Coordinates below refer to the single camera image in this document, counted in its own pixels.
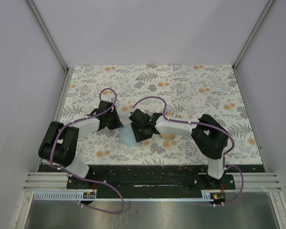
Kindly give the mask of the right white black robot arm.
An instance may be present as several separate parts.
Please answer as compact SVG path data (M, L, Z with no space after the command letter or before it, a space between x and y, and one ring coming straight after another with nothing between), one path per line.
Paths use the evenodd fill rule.
M217 189L225 182L223 151L227 146L228 132L208 114L203 114L197 121L182 118L172 119L161 113L148 115L136 109L129 117L136 142L141 142L153 135L174 134L190 137L200 152L207 157L207 183Z

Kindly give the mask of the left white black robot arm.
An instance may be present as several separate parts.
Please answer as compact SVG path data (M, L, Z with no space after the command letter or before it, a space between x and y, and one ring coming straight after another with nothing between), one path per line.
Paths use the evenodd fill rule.
M50 123L38 151L40 158L52 162L53 166L66 169L77 176L77 183L82 188L90 188L94 183L93 175L89 174L89 166L76 156L78 139L105 128L115 130L123 127L116 107L113 103L101 100L84 118L65 125L58 121Z

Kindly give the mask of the light blue cleaning cloth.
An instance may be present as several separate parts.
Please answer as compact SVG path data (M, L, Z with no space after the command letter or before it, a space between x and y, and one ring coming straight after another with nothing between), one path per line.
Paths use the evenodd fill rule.
M126 124L123 126L119 133L119 142L128 147L139 147L140 142L136 142L135 135L131 124Z

